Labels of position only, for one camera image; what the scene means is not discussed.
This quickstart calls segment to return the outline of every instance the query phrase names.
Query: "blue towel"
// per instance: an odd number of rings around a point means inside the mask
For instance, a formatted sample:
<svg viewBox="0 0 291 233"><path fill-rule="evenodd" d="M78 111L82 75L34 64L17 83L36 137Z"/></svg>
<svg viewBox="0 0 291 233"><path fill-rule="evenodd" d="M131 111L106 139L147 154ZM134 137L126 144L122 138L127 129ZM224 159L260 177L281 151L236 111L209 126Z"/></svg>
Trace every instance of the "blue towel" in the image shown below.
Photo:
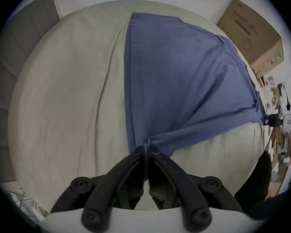
<svg viewBox="0 0 291 233"><path fill-rule="evenodd" d="M234 45L177 17L133 13L125 42L128 147L171 156L265 110Z"/></svg>

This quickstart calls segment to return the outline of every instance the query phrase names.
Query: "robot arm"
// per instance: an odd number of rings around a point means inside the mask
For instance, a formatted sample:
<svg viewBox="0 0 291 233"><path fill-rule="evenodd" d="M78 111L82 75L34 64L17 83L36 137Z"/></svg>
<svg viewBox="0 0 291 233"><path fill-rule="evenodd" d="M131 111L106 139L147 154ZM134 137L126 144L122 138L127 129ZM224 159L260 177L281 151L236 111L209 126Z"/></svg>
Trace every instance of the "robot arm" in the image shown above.
<svg viewBox="0 0 291 233"><path fill-rule="evenodd" d="M143 195L145 170L149 193L158 211L133 210ZM64 232L67 229L73 229L72 232L129 232L127 229L131 227L137 227L133 230L137 232L155 229L201 232L214 228L220 232L220 229L226 230L229 221L229 226L239 231L239 220L249 228L261 223L242 212L218 178L188 175L155 147L149 147L146 159L144 148L138 147L106 175L74 179L41 226L65 228ZM70 227L54 226L61 225L60 222Z"/></svg>

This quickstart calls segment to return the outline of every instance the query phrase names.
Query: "white bedsheet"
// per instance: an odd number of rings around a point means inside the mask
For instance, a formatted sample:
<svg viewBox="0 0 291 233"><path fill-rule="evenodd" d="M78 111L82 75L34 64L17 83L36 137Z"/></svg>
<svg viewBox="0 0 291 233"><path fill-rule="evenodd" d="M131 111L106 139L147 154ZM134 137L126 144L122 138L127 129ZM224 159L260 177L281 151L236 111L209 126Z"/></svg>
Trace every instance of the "white bedsheet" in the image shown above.
<svg viewBox="0 0 291 233"><path fill-rule="evenodd" d="M46 211L74 178L105 174L128 155L124 46L133 11L179 17L225 35L192 12L146 1L108 2L63 17L24 64L8 118L16 178ZM220 178L234 194L256 165L264 135L264 127L249 123L172 159L189 174ZM145 191L137 208L154 209L149 201Z"/></svg>

